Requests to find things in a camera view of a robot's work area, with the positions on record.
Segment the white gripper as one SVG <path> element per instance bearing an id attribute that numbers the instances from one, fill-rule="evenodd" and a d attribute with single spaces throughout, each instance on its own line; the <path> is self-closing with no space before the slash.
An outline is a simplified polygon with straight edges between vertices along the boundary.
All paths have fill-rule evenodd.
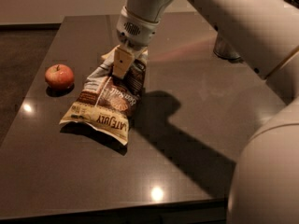
<path id="1" fill-rule="evenodd" d="M 140 50 L 147 47 L 155 36 L 158 22 L 146 21 L 138 18 L 123 7 L 116 26 L 117 36 L 120 42 L 127 47 Z M 123 79 L 135 60 L 135 56 L 129 50 L 118 46 L 114 50 L 113 76 Z"/>

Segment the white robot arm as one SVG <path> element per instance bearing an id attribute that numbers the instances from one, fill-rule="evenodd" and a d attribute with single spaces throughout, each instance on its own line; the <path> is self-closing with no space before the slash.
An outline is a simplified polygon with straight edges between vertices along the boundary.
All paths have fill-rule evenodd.
<path id="1" fill-rule="evenodd" d="M 148 45 L 171 0 L 127 0 L 120 40 Z M 212 197 L 229 224 L 299 224 L 298 13 L 280 0 L 187 0 L 243 58 L 203 64 L 163 54 L 136 130 Z"/>

